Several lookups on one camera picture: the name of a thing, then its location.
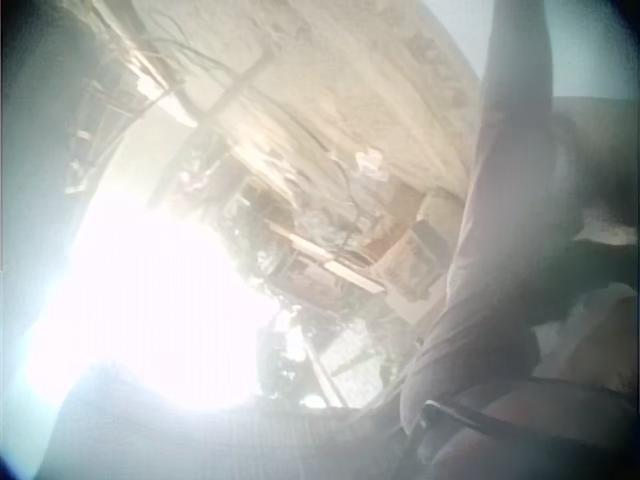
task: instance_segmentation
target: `fabric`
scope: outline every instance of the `fabric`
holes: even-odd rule
[[[551,77],[543,2],[496,1],[447,307],[403,386],[400,416],[407,432],[425,401],[527,375],[538,363],[535,336],[511,299],[537,262],[579,229],[555,182]]]

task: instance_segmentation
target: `person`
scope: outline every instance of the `person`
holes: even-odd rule
[[[562,318],[577,295],[637,289],[635,247],[573,241],[582,229],[571,155],[560,155],[542,0],[495,0],[484,105],[446,307],[402,386],[410,433],[427,400],[529,376],[533,325]]]

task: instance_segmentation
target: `sunlight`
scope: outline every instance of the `sunlight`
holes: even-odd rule
[[[256,332],[277,310],[212,231],[108,195],[34,329],[28,380],[59,403],[88,366],[116,361],[181,407],[231,406],[255,392]]]

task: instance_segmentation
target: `cloth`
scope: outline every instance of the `cloth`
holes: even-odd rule
[[[429,399],[531,373],[538,346],[515,293],[541,258],[579,230],[555,181],[543,2],[496,0],[494,8],[481,127],[447,306],[401,392],[407,432]]]

